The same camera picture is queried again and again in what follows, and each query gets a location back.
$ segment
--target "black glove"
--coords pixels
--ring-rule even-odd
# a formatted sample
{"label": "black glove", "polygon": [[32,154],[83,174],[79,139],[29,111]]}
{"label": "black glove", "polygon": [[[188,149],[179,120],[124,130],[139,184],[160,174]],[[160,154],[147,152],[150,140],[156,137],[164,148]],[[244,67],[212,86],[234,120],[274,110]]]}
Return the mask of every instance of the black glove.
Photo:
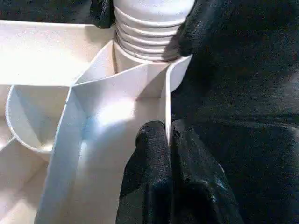
{"label": "black glove", "polygon": [[172,124],[172,173],[178,224],[242,224],[224,171],[182,121]]}
{"label": "black glove", "polygon": [[205,46],[234,10],[231,0],[196,0],[179,33],[180,54],[187,56]]}
{"label": "black glove", "polygon": [[90,14],[96,26],[110,28],[115,20],[113,0],[92,0]]}
{"label": "black glove", "polygon": [[116,224],[167,224],[172,202],[171,155],[164,124],[141,127],[126,165]]}

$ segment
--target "plastic slot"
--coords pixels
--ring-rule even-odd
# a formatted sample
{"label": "plastic slot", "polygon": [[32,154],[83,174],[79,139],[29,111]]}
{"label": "plastic slot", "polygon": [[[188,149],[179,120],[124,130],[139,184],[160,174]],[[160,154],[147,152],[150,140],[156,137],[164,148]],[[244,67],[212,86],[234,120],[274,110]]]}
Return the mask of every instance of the plastic slot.
{"label": "plastic slot", "polygon": [[8,126],[17,140],[48,160],[68,87],[12,86],[6,105]]}
{"label": "plastic slot", "polygon": [[15,138],[0,149],[0,224],[33,223],[46,162]]}
{"label": "plastic slot", "polygon": [[72,88],[35,223],[115,223],[123,169],[139,128],[151,120],[170,124],[166,70],[142,64]]}

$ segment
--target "white plastic bottle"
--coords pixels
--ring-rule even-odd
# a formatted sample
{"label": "white plastic bottle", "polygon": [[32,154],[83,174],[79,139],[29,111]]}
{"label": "white plastic bottle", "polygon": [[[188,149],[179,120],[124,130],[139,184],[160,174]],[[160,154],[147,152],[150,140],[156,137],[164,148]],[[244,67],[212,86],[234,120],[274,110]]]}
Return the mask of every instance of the white plastic bottle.
{"label": "white plastic bottle", "polygon": [[195,0],[114,0],[117,38],[129,54],[149,61],[178,57],[176,34]]}

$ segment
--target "gloved finger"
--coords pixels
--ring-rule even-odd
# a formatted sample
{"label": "gloved finger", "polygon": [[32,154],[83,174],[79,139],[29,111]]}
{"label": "gloved finger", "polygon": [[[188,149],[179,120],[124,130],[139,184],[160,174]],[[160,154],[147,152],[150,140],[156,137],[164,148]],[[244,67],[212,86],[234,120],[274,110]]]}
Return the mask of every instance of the gloved finger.
{"label": "gloved finger", "polygon": [[92,0],[90,15],[96,26],[110,28],[115,21],[113,0]]}
{"label": "gloved finger", "polygon": [[170,149],[160,121],[143,125],[121,186],[117,224],[169,223],[172,202]]}
{"label": "gloved finger", "polygon": [[172,167],[176,217],[197,222],[242,224],[235,196],[225,174],[195,131],[183,121],[172,123]]}
{"label": "gloved finger", "polygon": [[231,0],[197,0],[179,34],[179,51],[188,56],[201,50],[234,9]]}

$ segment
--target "white divider wall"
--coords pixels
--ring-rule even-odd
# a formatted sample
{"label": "white divider wall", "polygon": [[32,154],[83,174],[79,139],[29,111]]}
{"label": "white divider wall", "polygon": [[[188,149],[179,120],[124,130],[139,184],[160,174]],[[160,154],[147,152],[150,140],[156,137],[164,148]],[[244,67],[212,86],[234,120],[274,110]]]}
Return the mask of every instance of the white divider wall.
{"label": "white divider wall", "polygon": [[57,129],[44,195],[35,223],[63,223],[76,177],[85,119],[75,92],[70,92]]}

